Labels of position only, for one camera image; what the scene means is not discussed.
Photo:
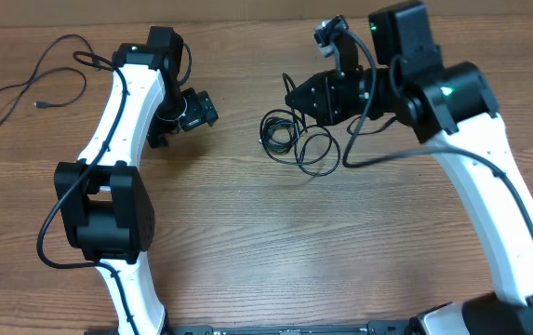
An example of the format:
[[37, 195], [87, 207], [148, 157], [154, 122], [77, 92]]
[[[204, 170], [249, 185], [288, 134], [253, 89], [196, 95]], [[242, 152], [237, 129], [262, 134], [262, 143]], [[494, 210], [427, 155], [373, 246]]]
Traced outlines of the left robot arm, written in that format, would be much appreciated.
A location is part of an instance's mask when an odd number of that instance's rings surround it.
[[184, 88], [181, 60], [191, 52], [171, 27], [151, 27], [146, 43], [123, 44], [103, 64], [112, 91], [93, 137], [73, 163], [58, 163], [54, 185], [67, 240], [84, 267], [102, 275], [118, 314], [116, 334], [165, 334], [167, 309], [153, 283], [148, 250], [153, 204], [140, 175], [145, 146], [212, 126], [218, 113], [205, 91]]

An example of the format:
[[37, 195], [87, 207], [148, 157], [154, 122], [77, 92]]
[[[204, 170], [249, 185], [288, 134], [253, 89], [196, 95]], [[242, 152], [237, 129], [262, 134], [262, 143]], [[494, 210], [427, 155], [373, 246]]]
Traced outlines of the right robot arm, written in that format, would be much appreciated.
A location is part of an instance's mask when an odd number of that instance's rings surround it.
[[407, 321], [369, 325], [374, 334], [533, 334], [533, 198], [516, 165], [497, 100], [473, 63], [443, 63], [427, 8], [406, 1], [371, 13], [374, 45], [342, 16], [313, 37], [333, 70], [313, 75], [286, 104], [333, 126], [384, 114], [411, 127], [420, 153], [451, 180], [485, 252], [493, 289]]

